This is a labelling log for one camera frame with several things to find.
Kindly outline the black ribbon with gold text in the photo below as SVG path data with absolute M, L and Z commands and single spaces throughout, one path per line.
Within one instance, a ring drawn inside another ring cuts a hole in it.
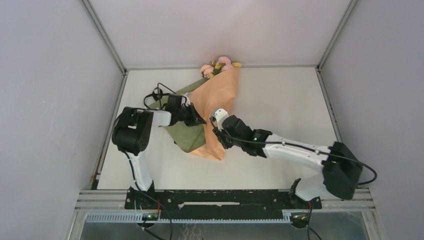
M 148 95 L 146 95 L 145 97 L 144 97 L 144 99 L 143 99 L 143 104 L 144 104 L 144 106 L 146 107 L 146 108 L 149 108 L 150 109 L 150 107 L 147 105 L 147 103 L 146 103 L 146 100 L 147 100 L 147 98 L 153 98 L 155 101 L 159 101 L 159 109 L 162 109 L 163 107 L 162 107 L 162 98 L 163 98 L 163 96 L 164 96 L 164 92 L 163 92 L 163 90 L 160 88 L 160 87 L 155 87 L 154 89 L 153 89 L 153 91 L 152 91 L 152 93 L 151 94 L 148 94 Z

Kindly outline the two-sided peach green wrapping paper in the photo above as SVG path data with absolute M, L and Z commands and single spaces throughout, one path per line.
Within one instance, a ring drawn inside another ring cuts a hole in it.
M 224 109 L 228 114 L 234 113 L 240 70 L 233 67 L 210 79 L 200 79 L 176 91 L 180 95 L 188 94 L 195 110 L 206 121 L 206 124 L 196 126 L 186 126 L 180 121 L 165 127 L 183 152 L 218 161 L 225 157 L 226 150 L 213 133 L 210 117 L 217 109 Z

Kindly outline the yellow fake flower stem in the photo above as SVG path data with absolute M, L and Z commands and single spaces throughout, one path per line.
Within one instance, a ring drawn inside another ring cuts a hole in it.
M 232 69 L 232 68 L 241 68 L 242 64 L 240 62 L 232 62 L 232 63 L 225 63 L 225 62 L 219 62 L 215 63 L 215 65 L 211 65 L 211 67 L 205 69 L 203 71 L 203 76 L 207 79 L 210 79 L 219 73 Z

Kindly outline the pink fake flower stem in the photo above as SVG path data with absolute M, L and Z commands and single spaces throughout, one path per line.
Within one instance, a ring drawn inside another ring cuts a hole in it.
M 217 61 L 212 61 L 210 64 L 204 64 L 200 68 L 200 73 L 203 78 L 210 79 L 219 73 L 232 69 L 236 65 L 227 57 L 221 56 Z

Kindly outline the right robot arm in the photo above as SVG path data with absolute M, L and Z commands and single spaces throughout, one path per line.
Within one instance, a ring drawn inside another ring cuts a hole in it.
M 312 177 L 293 182 L 289 203 L 295 208 L 316 197 L 351 200 L 357 187 L 377 180 L 377 171 L 359 161 L 342 142 L 317 146 L 289 140 L 269 130 L 251 129 L 235 115 L 214 113 L 209 121 L 226 150 L 236 146 L 252 157 L 290 161 L 316 171 Z

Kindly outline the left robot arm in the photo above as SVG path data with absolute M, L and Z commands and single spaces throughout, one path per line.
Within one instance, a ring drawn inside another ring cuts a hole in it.
M 132 176 L 130 186 L 140 191 L 136 200 L 145 209 L 153 207 L 157 200 L 156 194 L 149 190 L 153 179 L 146 157 L 152 128 L 173 126 L 178 122 L 188 127 L 206 124 L 186 95 L 166 93 L 165 96 L 166 103 L 158 108 L 126 106 L 116 118 L 111 136 L 112 143 L 128 158 Z

